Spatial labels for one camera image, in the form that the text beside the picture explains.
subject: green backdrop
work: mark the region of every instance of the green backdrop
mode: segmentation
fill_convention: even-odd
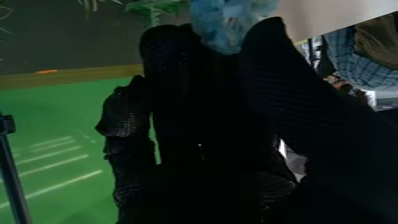
[[[113,178],[92,127],[104,97],[126,83],[115,79],[0,92],[0,110],[15,120],[8,141],[33,223],[115,222]],[[0,223],[14,223],[1,183]]]

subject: plant leaf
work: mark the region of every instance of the plant leaf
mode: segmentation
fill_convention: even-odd
[[[6,10],[3,16],[0,17],[0,19],[5,19],[5,18],[10,16],[10,14],[12,14],[12,12],[14,12],[14,9],[10,9],[10,8],[5,7],[5,6],[0,6],[0,9],[5,9],[5,10]]]
[[[110,0],[113,3],[117,3],[118,5],[124,5],[122,2],[118,0]]]

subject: blue object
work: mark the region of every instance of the blue object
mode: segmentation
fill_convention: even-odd
[[[328,33],[325,39],[337,76],[360,89],[398,90],[398,70],[388,69],[355,53],[355,27]]]
[[[278,0],[191,0],[189,17],[202,44],[223,55],[239,52],[245,34]]]

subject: dark fabric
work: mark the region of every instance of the dark fabric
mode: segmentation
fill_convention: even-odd
[[[328,49],[326,40],[325,40],[325,37],[321,37],[319,64],[316,67],[316,72],[321,78],[326,78],[326,76],[332,75],[335,72],[332,61],[326,55],[326,49]]]
[[[250,110],[309,159],[282,223],[398,223],[396,129],[317,77],[280,18],[246,34],[239,83]]]
[[[136,98],[118,97],[115,91],[97,125],[115,176],[118,223],[261,223],[287,199],[294,177],[275,133],[243,107],[236,57],[200,46],[188,26],[150,29],[140,53],[140,84],[152,94],[134,93],[152,98],[136,104]],[[134,116],[136,109],[147,111],[142,105],[150,105],[157,166],[147,128],[140,133],[127,131],[149,118],[149,113]]]

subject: person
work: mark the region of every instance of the person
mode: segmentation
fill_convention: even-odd
[[[355,88],[398,90],[398,12],[323,35],[321,76]]]
[[[115,89],[95,127],[118,223],[398,223],[396,127],[317,77],[282,19],[253,25],[232,56],[182,30],[145,32],[145,77]],[[275,136],[307,157],[300,183]]]

